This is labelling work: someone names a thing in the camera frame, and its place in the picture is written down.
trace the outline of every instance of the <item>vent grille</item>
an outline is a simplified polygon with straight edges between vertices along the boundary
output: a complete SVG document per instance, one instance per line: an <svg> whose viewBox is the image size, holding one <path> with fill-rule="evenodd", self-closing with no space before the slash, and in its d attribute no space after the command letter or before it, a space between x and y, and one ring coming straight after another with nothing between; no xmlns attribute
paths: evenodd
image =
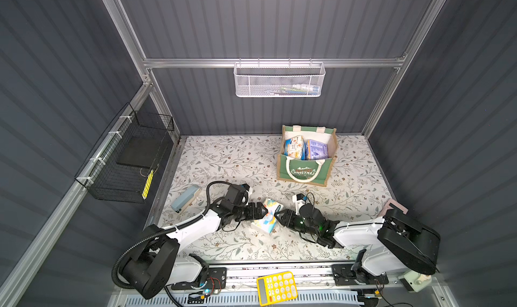
<svg viewBox="0 0 517 307"><path fill-rule="evenodd" d="M257 292L223 292L219 295L210 296L204 303L187 303L187 294L173 293L173 296L183 306L238 306L238 305L259 305L259 294ZM339 303L349 305L364 305L357 300L357 292L324 289L299 291L296 299L290 300L289 304L307 303ZM128 295L126 307L175 307L166 294L159 294L156 297L145 300L140 295Z"/></svg>

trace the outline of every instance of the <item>tissue box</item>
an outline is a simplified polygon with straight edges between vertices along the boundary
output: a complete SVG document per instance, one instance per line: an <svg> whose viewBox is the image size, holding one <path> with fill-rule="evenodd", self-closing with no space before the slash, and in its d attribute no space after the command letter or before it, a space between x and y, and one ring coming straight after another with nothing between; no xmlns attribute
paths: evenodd
<svg viewBox="0 0 517 307"><path fill-rule="evenodd" d="M251 227L266 234L270 234L277 223L275 212L280 211L283 205L268 198L264 201L264 207L267 208L268 213L262 219L251 222Z"/></svg>

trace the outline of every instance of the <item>green tote bag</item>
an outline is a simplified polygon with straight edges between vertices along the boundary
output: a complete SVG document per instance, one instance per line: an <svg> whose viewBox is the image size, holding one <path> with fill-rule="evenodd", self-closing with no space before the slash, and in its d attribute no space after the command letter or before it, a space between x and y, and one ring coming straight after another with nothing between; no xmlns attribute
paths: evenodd
<svg viewBox="0 0 517 307"><path fill-rule="evenodd" d="M285 140L301 135L304 141L311 139L327 144L329 158L321 160L298 160L284 155ZM282 148L277 155L277 179L308 183L315 186L327 187L328 178L334 162L338 140L336 129L301 127L282 127Z"/></svg>

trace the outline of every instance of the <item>patterned floor mat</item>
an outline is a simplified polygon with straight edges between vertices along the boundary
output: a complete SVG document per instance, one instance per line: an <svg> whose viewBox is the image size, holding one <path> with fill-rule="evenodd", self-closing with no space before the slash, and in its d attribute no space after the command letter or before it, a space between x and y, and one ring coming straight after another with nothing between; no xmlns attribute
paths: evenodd
<svg viewBox="0 0 517 307"><path fill-rule="evenodd" d="M254 188L250 201L271 198L294 209L293 194L310 191L316 207L331 220L361 221L377 216L391 195L364 136L338 136L338 158L327 188L276 180L276 154L281 136L189 136L171 185L159 226L176 224L202 211L206 205L204 186L214 180ZM197 184L201 194L183 212L171 202ZM212 200L228 187L210 188ZM236 224L227 226L233 229ZM326 249L300 239L299 234L277 224L270 235L242 222L234 232L222 230L207 235L182 252L211 260L329 260L355 259L365 246Z"/></svg>

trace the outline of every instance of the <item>snack package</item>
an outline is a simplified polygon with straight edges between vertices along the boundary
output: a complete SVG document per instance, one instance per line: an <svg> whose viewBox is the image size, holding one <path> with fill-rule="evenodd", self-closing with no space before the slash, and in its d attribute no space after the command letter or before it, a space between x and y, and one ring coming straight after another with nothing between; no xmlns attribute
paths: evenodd
<svg viewBox="0 0 517 307"><path fill-rule="evenodd" d="M322 142L307 140L305 144L305 159L302 160L320 160L328 158L327 145Z"/></svg>
<svg viewBox="0 0 517 307"><path fill-rule="evenodd" d="M258 229L266 234L270 234L277 223L275 213L280 211L283 207L281 203L278 203L272 199L264 200L264 207L267 208L267 214L260 220L254 220L251 222L251 227Z"/></svg>
<svg viewBox="0 0 517 307"><path fill-rule="evenodd" d="M285 141L284 155L294 159L305 160L304 147L303 137L301 137L301 135L295 136Z"/></svg>

